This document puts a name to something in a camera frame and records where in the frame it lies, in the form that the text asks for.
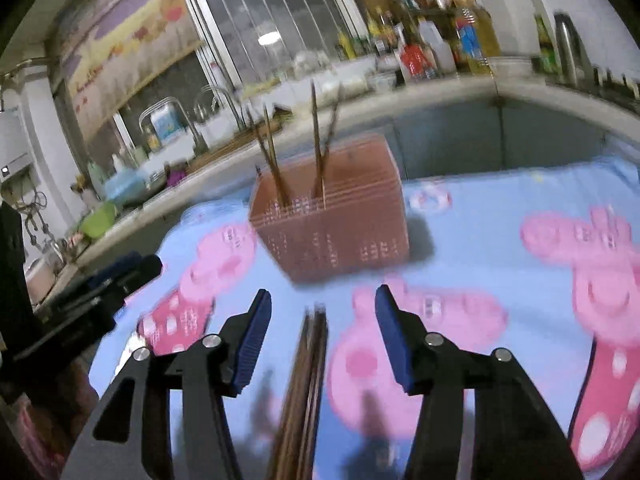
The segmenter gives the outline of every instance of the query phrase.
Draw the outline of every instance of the blue gripper pad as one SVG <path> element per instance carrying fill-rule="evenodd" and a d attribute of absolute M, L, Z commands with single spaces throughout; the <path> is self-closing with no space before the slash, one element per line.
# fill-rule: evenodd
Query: blue gripper pad
<path fill-rule="evenodd" d="M 254 374 L 262 342 L 271 321 L 271 294 L 264 289 L 258 291 L 251 308 L 243 316 L 248 316 L 249 321 L 236 349 L 235 373 L 232 379 L 232 385 L 238 392 L 251 382 Z"/>
<path fill-rule="evenodd" d="M 420 317 L 398 308 L 388 286 L 376 291 L 376 319 L 385 342 L 386 354 L 396 382 L 411 394 L 416 379 L 412 367 L 415 346 L 422 345 L 427 334 Z"/>

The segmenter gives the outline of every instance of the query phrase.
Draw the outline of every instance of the cartoon pig eye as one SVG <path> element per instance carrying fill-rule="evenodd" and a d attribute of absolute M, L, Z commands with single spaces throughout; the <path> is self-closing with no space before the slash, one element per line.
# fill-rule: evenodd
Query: cartoon pig eye
<path fill-rule="evenodd" d="M 426 319 L 433 319 L 434 317 L 440 317 L 442 312 L 442 301 L 437 297 L 430 297 L 424 299 L 424 317 Z"/>
<path fill-rule="evenodd" d="M 612 235 L 602 235 L 602 243 L 612 251 L 616 249 L 616 240 Z"/>
<path fill-rule="evenodd" d="M 575 239 L 579 242 L 588 242 L 591 240 L 591 232 L 584 227 L 575 228 Z"/>

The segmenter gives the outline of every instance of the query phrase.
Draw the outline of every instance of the white polka dot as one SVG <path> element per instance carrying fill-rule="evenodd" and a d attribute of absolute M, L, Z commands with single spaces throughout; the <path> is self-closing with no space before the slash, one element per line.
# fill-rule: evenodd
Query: white polka dot
<path fill-rule="evenodd" d="M 616 350 L 613 354 L 613 361 L 611 363 L 613 376 L 619 379 L 625 374 L 626 371 L 626 353 L 624 350 Z"/>
<path fill-rule="evenodd" d="M 636 381 L 634 384 L 634 389 L 631 390 L 631 395 L 629 395 L 629 404 L 627 409 L 630 412 L 634 412 L 640 406 L 640 379 Z"/>
<path fill-rule="evenodd" d="M 175 316 L 169 314 L 166 317 L 166 332 L 168 335 L 173 335 L 176 330 L 178 330 L 178 322 L 176 321 Z"/>
<path fill-rule="evenodd" d="M 584 425 L 578 444 L 578 460 L 585 464 L 591 462 L 604 449 L 611 425 L 607 415 L 604 413 L 596 413 Z"/>
<path fill-rule="evenodd" d="M 145 333 L 145 337 L 151 336 L 156 331 L 156 322 L 152 317 L 145 317 L 142 322 L 142 330 Z"/>

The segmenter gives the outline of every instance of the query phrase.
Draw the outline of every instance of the peppa pig print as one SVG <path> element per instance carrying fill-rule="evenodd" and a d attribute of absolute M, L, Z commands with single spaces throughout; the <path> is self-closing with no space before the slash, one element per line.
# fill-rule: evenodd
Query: peppa pig print
<path fill-rule="evenodd" d="M 247 223 L 225 225 L 200 241 L 198 259 L 178 288 L 138 323 L 138 334 L 156 355 L 183 351 L 202 337 L 216 296 L 248 272 L 255 248 L 255 232 Z"/>
<path fill-rule="evenodd" d="M 431 332 L 441 332 L 467 350 L 490 345 L 506 327 L 506 313 L 483 291 L 409 287 L 400 277 L 385 280 L 398 306 L 417 314 Z M 328 397 L 341 421 L 366 436 L 411 438 L 422 398 L 408 397 L 394 379 L 375 314 L 375 286 L 353 293 L 355 320 L 331 357 Z M 366 396 L 376 404 L 369 416 Z"/>
<path fill-rule="evenodd" d="M 569 438 L 590 470 L 612 460 L 638 427 L 640 407 L 640 252 L 631 228 L 610 208 L 591 222 L 556 214 L 528 218 L 524 246 L 574 271 L 574 314 L 594 335 L 591 361 Z"/>

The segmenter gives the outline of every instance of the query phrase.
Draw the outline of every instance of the countertop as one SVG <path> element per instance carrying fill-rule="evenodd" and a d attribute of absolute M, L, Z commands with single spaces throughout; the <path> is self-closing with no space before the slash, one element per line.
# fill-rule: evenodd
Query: countertop
<path fill-rule="evenodd" d="M 386 94 L 370 94 L 340 106 L 338 129 L 384 117 L 401 115 L 416 107 L 437 107 L 455 102 L 502 96 L 559 110 L 609 130 L 622 139 L 640 143 L 640 118 L 604 100 L 558 86 L 548 85 L 543 78 L 511 79 L 491 76 L 460 76 L 438 81 L 407 85 Z M 321 136 L 327 133 L 330 112 L 319 113 Z M 286 124 L 274 139 L 276 150 L 290 152 L 312 138 L 311 116 Z M 246 180 L 263 165 L 256 142 L 225 156 L 187 177 L 177 187 L 167 189 L 141 208 L 120 219 L 103 238 L 94 242 L 77 260 L 79 268 L 88 266 L 98 256 L 143 227 L 173 211 L 197 201 L 198 196 L 213 185 L 223 189 Z"/>

